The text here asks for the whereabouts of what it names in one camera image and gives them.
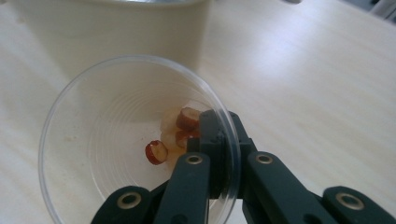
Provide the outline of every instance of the red object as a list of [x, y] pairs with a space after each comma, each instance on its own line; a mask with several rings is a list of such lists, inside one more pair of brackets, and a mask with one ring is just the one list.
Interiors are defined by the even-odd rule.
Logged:
[[175, 134], [175, 138], [176, 138], [176, 144], [179, 147], [183, 147], [183, 148], [187, 148], [187, 140], [189, 138], [197, 138], [200, 136], [200, 133], [198, 131], [192, 131], [192, 132], [187, 132], [187, 131], [178, 131]]
[[146, 157], [154, 165], [159, 165], [166, 161], [168, 149], [160, 140], [151, 141], [146, 145]]
[[191, 132], [198, 128], [200, 114], [201, 111], [191, 107], [182, 108], [177, 116], [176, 126], [181, 130]]

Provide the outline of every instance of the wooden table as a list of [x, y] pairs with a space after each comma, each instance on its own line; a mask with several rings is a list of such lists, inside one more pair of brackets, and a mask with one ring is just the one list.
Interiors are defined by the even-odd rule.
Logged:
[[[0, 222], [51, 223], [38, 141], [70, 80], [4, 2]], [[309, 190], [357, 189], [396, 216], [396, 27], [334, 0], [217, 0], [198, 73]]]

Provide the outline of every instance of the cup rim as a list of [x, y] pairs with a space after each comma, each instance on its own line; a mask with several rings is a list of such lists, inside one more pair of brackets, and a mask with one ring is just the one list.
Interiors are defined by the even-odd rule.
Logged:
[[62, 219], [59, 217], [57, 213], [57, 209], [55, 205], [52, 203], [50, 198], [50, 191], [48, 189], [47, 180], [46, 180], [46, 170], [45, 170], [45, 152], [46, 152], [46, 136], [51, 125], [51, 121], [54, 118], [56, 110], [58, 106], [62, 103], [63, 98], [69, 93], [72, 88], [77, 85], [82, 79], [89, 76], [92, 71], [105, 68], [109, 65], [114, 65], [117, 63], [154, 63], [157, 65], [165, 66], [171, 68], [184, 76], [187, 80], [191, 81], [192, 83], [196, 84], [201, 90], [204, 90], [208, 93], [209, 99], [212, 101], [210, 102], [215, 107], [215, 111], [219, 117], [219, 121], [223, 125], [223, 131], [227, 136], [228, 144], [230, 145], [230, 159], [231, 159], [231, 176], [228, 191], [225, 195], [224, 205], [220, 211], [219, 217], [217, 219], [218, 223], [225, 223], [231, 214], [233, 209], [235, 200], [237, 198], [238, 190], [239, 190], [239, 181], [240, 181], [240, 148], [238, 144], [238, 136], [236, 134], [236, 129], [233, 125], [233, 119], [221, 102], [219, 97], [215, 94], [212, 88], [200, 77], [198, 77], [194, 72], [192, 72], [189, 68], [176, 63], [174, 61], [153, 55], [144, 55], [144, 54], [135, 54], [135, 55], [123, 55], [115, 58], [111, 58], [105, 60], [103, 62], [97, 63], [90, 68], [83, 71], [80, 75], [76, 76], [71, 80], [69, 84], [65, 86], [65, 88], [61, 91], [58, 95], [57, 99], [53, 103], [46, 121], [44, 123], [44, 128], [40, 137], [40, 144], [39, 144], [39, 153], [38, 153], [38, 177], [40, 182], [40, 189], [49, 211], [52, 220], [55, 223], [63, 223]]

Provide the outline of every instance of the black bracket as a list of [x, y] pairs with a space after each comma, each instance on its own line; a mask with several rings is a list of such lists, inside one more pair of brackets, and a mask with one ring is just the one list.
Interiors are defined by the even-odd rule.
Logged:
[[[230, 112], [241, 149], [238, 199], [247, 223], [396, 224], [395, 218], [364, 194], [346, 187], [308, 191], [275, 155], [258, 151], [235, 113]], [[212, 110], [200, 117], [201, 137], [188, 142], [170, 180], [147, 191], [125, 187], [111, 194], [92, 220], [102, 223], [207, 223], [208, 201], [227, 189], [229, 149]]]

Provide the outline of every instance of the metal screw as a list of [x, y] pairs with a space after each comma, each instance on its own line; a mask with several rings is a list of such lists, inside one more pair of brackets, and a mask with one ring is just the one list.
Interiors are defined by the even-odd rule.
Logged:
[[200, 156], [189, 156], [186, 159], [186, 162], [192, 165], [199, 164], [203, 161], [202, 157]]
[[361, 210], [364, 208], [364, 203], [352, 194], [340, 192], [335, 195], [335, 199], [343, 206], [353, 210]]
[[117, 206], [121, 209], [130, 209], [136, 207], [142, 202], [142, 196], [134, 191], [122, 194], [117, 200]]
[[256, 156], [256, 161], [262, 164], [270, 164], [273, 162], [273, 159], [267, 155], [260, 154]]

